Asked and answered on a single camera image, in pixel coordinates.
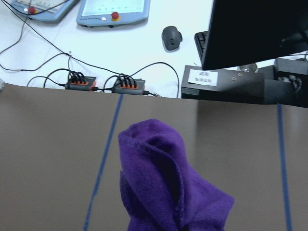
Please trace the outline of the purple towel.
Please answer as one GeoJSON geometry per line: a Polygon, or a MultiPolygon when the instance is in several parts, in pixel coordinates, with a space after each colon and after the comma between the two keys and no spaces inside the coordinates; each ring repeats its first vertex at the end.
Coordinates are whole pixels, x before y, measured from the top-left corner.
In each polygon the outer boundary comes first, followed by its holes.
{"type": "Polygon", "coordinates": [[[181,135],[149,119],[118,135],[130,231],[222,231],[234,199],[188,163],[181,135]]]}

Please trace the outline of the right orange black usb hub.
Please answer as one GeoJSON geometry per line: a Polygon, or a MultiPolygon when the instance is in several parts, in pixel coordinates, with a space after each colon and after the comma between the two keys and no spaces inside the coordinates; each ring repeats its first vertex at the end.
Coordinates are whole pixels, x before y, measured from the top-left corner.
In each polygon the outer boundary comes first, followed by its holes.
{"type": "Polygon", "coordinates": [[[111,92],[118,94],[142,95],[145,90],[145,80],[129,76],[117,77],[111,92]]]}

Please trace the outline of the orange black usb hub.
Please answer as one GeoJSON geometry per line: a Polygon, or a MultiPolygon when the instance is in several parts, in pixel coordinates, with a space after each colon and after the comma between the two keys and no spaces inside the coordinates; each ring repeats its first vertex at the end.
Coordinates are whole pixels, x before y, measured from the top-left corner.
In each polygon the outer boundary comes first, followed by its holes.
{"type": "Polygon", "coordinates": [[[117,77],[111,92],[118,94],[142,95],[145,90],[145,80],[129,76],[117,77]]]}
{"type": "Polygon", "coordinates": [[[96,77],[85,76],[81,72],[71,71],[68,75],[66,90],[97,91],[96,77]]]}

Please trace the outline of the black mini pc box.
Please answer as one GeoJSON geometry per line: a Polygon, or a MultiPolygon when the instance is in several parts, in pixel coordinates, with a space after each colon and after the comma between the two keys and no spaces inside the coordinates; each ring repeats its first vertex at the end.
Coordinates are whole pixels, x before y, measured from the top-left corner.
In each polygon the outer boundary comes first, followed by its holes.
{"type": "Polygon", "coordinates": [[[202,70],[185,66],[181,84],[183,99],[262,104],[264,75],[234,70],[202,70]]]}

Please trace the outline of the black computer mouse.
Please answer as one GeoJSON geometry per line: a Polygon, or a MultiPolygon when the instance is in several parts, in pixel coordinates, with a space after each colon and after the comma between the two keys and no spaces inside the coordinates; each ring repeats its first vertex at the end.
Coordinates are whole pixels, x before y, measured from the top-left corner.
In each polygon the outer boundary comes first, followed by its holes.
{"type": "Polygon", "coordinates": [[[182,34],[175,26],[167,26],[162,32],[162,41],[167,51],[173,51],[180,47],[182,42],[182,34]]]}

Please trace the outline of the left orange black usb hub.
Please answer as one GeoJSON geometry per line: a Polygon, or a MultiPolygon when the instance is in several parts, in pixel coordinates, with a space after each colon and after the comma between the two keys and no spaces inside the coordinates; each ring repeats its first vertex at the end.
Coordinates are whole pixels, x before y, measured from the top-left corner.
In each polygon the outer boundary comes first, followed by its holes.
{"type": "Polygon", "coordinates": [[[85,76],[81,72],[71,71],[68,75],[66,90],[97,91],[96,77],[85,76]]]}

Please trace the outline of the black keyboard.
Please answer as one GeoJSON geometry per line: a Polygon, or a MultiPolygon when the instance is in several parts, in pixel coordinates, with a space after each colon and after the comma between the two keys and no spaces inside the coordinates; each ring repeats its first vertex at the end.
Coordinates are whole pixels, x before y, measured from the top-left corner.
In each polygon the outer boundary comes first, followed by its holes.
{"type": "Polygon", "coordinates": [[[197,32],[194,35],[194,41],[199,54],[201,65],[203,65],[205,61],[207,37],[208,37],[208,31],[197,32]]]}

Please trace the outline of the brown paper table cover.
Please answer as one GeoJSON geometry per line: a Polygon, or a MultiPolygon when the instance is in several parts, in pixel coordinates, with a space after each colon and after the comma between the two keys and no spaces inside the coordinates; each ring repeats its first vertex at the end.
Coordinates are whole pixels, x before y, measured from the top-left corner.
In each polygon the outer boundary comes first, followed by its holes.
{"type": "Polygon", "coordinates": [[[3,231],[305,231],[308,111],[5,84],[3,231]]]}

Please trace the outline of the right blue teach pendant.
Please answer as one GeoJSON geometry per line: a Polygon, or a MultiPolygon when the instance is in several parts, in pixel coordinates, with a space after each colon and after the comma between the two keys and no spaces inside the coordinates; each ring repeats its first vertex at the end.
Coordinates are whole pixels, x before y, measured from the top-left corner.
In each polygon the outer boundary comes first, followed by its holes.
{"type": "Polygon", "coordinates": [[[84,27],[133,25],[147,20],[149,0],[82,0],[76,22],[84,27]]]}

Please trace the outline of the blue teach pendant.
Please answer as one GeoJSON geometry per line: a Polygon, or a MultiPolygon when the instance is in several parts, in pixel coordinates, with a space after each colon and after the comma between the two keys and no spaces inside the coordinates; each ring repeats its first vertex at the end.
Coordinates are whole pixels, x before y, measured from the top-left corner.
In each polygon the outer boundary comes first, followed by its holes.
{"type": "Polygon", "coordinates": [[[5,0],[12,10],[44,23],[58,23],[79,2],[78,0],[5,0]]]}
{"type": "Polygon", "coordinates": [[[147,20],[149,0],[82,0],[76,22],[84,27],[133,25],[147,20]]]}

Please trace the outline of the black computer monitor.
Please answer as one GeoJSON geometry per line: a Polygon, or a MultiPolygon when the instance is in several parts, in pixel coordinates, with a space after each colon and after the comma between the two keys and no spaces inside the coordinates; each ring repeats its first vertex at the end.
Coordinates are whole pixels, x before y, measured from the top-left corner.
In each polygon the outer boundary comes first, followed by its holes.
{"type": "Polygon", "coordinates": [[[202,68],[241,66],[307,49],[306,0],[215,0],[202,68]]]}

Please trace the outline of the left blue teach pendant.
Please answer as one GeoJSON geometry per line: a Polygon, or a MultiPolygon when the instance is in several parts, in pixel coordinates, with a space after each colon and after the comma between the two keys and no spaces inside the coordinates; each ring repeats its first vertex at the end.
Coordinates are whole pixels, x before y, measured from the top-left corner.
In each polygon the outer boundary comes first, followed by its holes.
{"type": "Polygon", "coordinates": [[[5,0],[12,10],[44,23],[58,23],[79,2],[78,0],[5,0]]]}

